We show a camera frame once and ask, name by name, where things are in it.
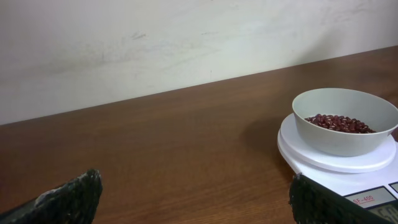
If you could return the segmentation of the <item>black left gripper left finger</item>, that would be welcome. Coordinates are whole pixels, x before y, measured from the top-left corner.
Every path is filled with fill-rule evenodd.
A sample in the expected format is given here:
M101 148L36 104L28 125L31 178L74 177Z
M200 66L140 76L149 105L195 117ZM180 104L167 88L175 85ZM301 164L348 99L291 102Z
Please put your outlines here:
M91 223L103 191L101 174L90 169L1 214L1 223Z

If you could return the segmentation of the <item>red beans in bowl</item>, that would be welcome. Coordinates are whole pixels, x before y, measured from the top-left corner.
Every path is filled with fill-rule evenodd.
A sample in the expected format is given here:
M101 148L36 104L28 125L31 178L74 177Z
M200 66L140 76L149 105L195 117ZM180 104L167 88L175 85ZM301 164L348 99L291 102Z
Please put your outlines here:
M348 116L317 114L307 117L305 120L321 128L343 133L370 134L376 132L364 122Z

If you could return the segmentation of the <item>white digital kitchen scale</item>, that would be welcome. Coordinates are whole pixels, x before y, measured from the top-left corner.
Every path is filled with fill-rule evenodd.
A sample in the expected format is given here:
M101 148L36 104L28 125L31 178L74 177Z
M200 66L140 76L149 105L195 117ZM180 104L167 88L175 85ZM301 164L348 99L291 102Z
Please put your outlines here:
M301 173L338 195L397 223L397 142L388 137L375 151L356 157L326 154L299 136L293 114L279 129L277 145L295 175Z

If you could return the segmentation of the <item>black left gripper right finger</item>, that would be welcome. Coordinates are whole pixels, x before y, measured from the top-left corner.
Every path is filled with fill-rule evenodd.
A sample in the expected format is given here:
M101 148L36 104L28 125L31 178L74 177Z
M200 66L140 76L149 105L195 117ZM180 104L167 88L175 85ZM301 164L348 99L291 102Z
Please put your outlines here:
M289 204L297 224L391 224L299 173L289 189Z

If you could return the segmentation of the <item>white bowl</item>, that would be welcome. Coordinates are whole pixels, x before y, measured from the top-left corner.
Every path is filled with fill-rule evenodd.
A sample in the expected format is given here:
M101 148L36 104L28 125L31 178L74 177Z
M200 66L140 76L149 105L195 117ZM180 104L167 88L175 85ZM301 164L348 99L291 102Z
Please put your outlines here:
M292 102L299 136L314 149L337 156L360 156L374 151L397 128L397 108L383 98L344 88L303 92ZM347 116L367 124L373 133L346 133L308 122L320 115Z

